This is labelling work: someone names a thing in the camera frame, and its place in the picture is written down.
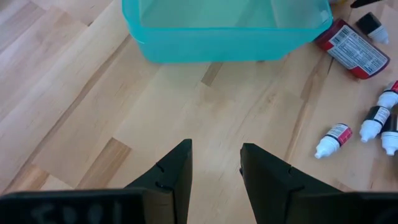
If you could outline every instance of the teal plastic container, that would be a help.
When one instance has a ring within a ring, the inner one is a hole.
[[[145,58],[157,63],[277,60],[333,22],[328,0],[123,0]]]

